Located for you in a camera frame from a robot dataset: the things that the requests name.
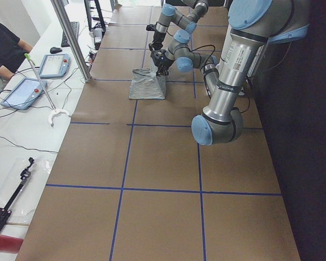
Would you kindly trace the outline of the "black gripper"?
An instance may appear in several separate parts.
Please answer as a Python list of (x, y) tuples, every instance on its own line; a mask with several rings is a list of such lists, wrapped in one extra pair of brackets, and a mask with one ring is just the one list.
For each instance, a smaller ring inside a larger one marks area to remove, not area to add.
[(165, 39), (166, 33), (161, 33), (159, 31), (155, 31), (154, 32), (154, 36), (153, 36), (153, 42), (149, 44), (149, 50), (150, 51), (159, 51), (162, 49), (163, 47), (163, 41)]
[(165, 54), (164, 54), (164, 60), (163, 62), (157, 67), (158, 70), (156, 71), (157, 76), (168, 76), (169, 75), (169, 68), (172, 66), (174, 63), (174, 60), (169, 59)]

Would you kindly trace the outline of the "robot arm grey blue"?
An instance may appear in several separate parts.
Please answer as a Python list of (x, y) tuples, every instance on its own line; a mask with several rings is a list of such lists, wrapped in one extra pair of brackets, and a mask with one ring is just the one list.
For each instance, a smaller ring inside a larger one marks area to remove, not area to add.
[(171, 23), (174, 23), (180, 29), (191, 35), (197, 27), (198, 20), (209, 9), (209, 2), (207, 0), (182, 2), (193, 9), (187, 16), (183, 15), (175, 6), (165, 3), (162, 6), (158, 21), (155, 24), (147, 25), (146, 30), (154, 32), (153, 41), (149, 44), (150, 51), (162, 49), (162, 43)]
[(211, 100), (191, 123), (200, 145), (227, 143), (242, 132), (242, 115), (235, 101), (258, 49), (302, 39), (309, 27), (309, 1), (233, 1), (228, 11), (228, 31), (220, 60), (189, 49), (198, 20), (209, 8), (207, 1), (187, 1), (192, 12), (183, 15), (164, 4), (149, 45), (157, 75), (167, 75), (171, 65), (180, 72), (199, 69)]

